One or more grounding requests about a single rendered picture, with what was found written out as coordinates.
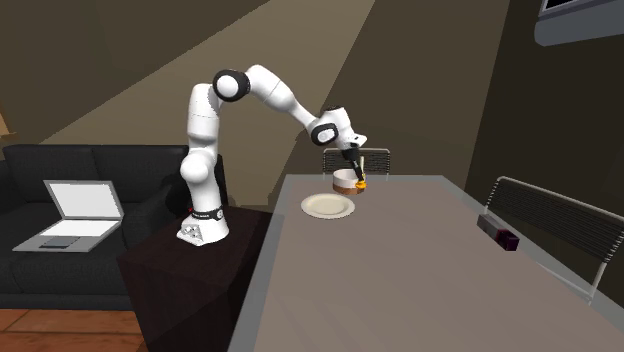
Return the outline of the dark robot stand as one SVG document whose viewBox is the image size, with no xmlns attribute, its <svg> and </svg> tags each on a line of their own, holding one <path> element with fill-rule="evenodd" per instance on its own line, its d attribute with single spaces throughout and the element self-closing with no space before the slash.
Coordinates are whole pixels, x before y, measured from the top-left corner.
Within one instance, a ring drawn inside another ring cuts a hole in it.
<svg viewBox="0 0 624 352">
<path fill-rule="evenodd" d="M 148 352 L 227 352 L 272 215 L 225 215 L 218 242 L 178 239 L 176 220 L 118 258 Z"/>
</svg>

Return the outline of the dark grey and maroon box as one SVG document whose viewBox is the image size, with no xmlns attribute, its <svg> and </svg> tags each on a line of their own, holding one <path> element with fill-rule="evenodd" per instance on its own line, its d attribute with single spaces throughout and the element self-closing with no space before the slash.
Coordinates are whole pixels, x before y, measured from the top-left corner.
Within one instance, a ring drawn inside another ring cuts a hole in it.
<svg viewBox="0 0 624 352">
<path fill-rule="evenodd" d="M 517 250 L 519 238 L 490 214 L 480 214 L 477 218 L 477 226 L 504 250 Z"/>
</svg>

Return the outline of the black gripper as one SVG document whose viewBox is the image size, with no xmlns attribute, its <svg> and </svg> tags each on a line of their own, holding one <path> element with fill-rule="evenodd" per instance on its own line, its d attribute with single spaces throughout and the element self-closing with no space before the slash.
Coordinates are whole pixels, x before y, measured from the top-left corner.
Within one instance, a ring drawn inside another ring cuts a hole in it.
<svg viewBox="0 0 624 352">
<path fill-rule="evenodd" d="M 361 166 L 359 164 L 360 161 L 360 152 L 358 148 L 348 148 L 341 151 L 343 158 L 348 161 L 358 178 L 359 182 L 364 181 L 363 172 Z"/>
</svg>

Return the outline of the white bowl with brown base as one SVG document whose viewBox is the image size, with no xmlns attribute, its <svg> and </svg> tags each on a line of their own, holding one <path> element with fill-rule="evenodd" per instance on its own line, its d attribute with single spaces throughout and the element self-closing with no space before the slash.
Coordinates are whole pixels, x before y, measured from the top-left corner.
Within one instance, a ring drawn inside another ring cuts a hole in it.
<svg viewBox="0 0 624 352">
<path fill-rule="evenodd" d="M 345 194 L 355 195 L 365 191 L 364 188 L 356 186 L 359 181 L 353 169 L 338 169 L 332 175 L 332 188 L 334 191 Z"/>
</svg>

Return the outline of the black sofa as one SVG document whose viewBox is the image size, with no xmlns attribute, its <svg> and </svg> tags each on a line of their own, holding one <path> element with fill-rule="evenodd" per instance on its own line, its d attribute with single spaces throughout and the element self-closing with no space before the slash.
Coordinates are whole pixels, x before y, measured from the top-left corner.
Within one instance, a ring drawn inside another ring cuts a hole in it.
<svg viewBox="0 0 624 352">
<path fill-rule="evenodd" d="M 0 160 L 0 309 L 129 310 L 117 259 L 176 218 L 190 195 L 185 145 L 14 144 Z M 48 180 L 109 181 L 121 226 L 85 252 L 20 251 L 61 218 Z"/>
</svg>

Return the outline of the cream plate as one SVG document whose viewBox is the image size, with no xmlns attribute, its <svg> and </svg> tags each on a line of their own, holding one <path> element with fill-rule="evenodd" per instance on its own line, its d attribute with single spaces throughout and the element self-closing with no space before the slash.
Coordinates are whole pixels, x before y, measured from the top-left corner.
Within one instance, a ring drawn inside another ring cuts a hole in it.
<svg viewBox="0 0 624 352">
<path fill-rule="evenodd" d="M 314 218 L 329 220 L 350 215 L 355 210 L 355 204 L 339 194 L 321 193 L 305 198 L 301 202 L 301 209 Z"/>
</svg>

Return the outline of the black slatted metal chair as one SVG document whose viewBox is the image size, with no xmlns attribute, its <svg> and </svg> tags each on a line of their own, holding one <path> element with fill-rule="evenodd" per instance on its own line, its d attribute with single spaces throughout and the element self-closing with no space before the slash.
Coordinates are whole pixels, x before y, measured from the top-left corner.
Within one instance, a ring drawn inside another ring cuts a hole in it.
<svg viewBox="0 0 624 352">
<path fill-rule="evenodd" d="M 324 174 L 333 174 L 338 169 L 353 169 L 352 165 L 346 161 L 341 149 L 326 148 L 322 155 L 322 172 Z M 374 174 L 390 173 L 390 151 L 385 148 L 359 148 L 360 161 L 364 160 L 362 172 L 365 176 Z"/>
<path fill-rule="evenodd" d="M 600 260 L 590 288 L 585 290 L 561 275 L 591 303 L 608 263 L 624 244 L 624 217 L 560 193 L 508 176 L 494 182 L 483 210 L 498 209 L 554 235 Z"/>
</svg>

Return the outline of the grey open laptop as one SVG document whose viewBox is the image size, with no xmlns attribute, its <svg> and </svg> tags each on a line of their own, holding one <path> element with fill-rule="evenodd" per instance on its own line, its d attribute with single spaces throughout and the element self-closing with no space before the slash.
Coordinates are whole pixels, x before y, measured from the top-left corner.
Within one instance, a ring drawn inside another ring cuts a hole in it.
<svg viewBox="0 0 624 352">
<path fill-rule="evenodd" d="M 14 252 L 86 253 L 117 230 L 124 217 L 111 181 L 44 180 L 61 219 Z"/>
</svg>

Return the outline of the grey wall window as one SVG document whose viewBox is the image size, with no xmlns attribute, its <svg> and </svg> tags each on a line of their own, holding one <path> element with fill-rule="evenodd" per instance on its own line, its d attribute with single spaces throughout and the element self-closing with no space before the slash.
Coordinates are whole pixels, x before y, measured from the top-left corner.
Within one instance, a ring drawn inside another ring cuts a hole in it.
<svg viewBox="0 0 624 352">
<path fill-rule="evenodd" d="M 543 47 L 624 34 L 624 0 L 542 0 L 534 40 Z"/>
</svg>

